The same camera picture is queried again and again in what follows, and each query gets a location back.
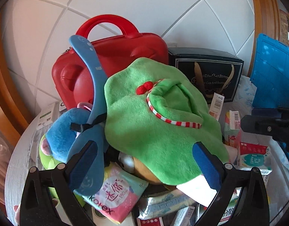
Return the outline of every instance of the wooden frame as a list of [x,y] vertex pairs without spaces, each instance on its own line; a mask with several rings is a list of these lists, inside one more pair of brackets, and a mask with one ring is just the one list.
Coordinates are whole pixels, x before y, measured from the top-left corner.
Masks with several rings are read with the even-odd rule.
[[0,13],[0,131],[15,146],[33,118],[11,79],[1,38]]
[[277,0],[253,0],[255,10],[255,39],[253,52],[248,70],[248,76],[251,76],[253,63],[255,59],[256,39],[260,33],[269,37],[280,39],[280,13]]

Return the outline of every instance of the blue plastic crate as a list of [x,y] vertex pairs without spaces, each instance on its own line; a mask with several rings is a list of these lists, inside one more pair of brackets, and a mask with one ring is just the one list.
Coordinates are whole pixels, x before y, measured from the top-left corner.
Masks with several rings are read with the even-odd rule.
[[289,47],[260,34],[250,80],[257,87],[254,108],[289,108]]

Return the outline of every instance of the green fleece fabric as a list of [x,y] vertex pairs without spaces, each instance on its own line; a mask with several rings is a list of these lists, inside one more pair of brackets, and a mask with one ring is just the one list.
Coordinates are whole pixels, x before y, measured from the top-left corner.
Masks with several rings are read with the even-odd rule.
[[[159,119],[148,106],[148,92],[136,94],[138,86],[161,79],[149,94],[156,111],[173,121],[202,124],[200,129]],[[139,58],[107,80],[105,97],[107,141],[139,159],[161,182],[178,185],[201,174],[192,156],[197,141],[222,162],[228,161],[219,122],[209,115],[203,95],[177,68]]]

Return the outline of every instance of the red suitcase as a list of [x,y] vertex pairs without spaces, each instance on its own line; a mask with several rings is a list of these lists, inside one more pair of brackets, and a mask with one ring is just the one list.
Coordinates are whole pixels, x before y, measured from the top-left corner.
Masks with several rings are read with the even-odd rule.
[[[156,34],[139,33],[128,20],[116,15],[100,15],[86,21],[76,32],[88,37],[91,29],[100,23],[118,26],[122,35],[92,42],[108,77],[128,67],[140,57],[168,64],[166,43]],[[94,87],[90,72],[73,49],[67,50],[54,63],[52,78],[67,109],[79,102],[93,103]]]

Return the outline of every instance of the red pom-pom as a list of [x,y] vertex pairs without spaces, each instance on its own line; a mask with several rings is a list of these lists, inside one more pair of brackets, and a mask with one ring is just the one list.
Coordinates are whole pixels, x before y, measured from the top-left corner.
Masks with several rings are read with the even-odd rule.
[[143,85],[147,90],[150,90],[154,86],[154,84],[150,81],[145,82]]
[[141,86],[139,86],[136,89],[136,94],[137,95],[142,95],[145,94],[148,90],[150,90],[152,87],[154,86],[154,84],[152,82],[145,82],[144,84],[142,84]]
[[142,94],[145,94],[146,92],[147,92],[147,89],[145,88],[144,85],[141,85],[136,89],[137,95],[142,95]]

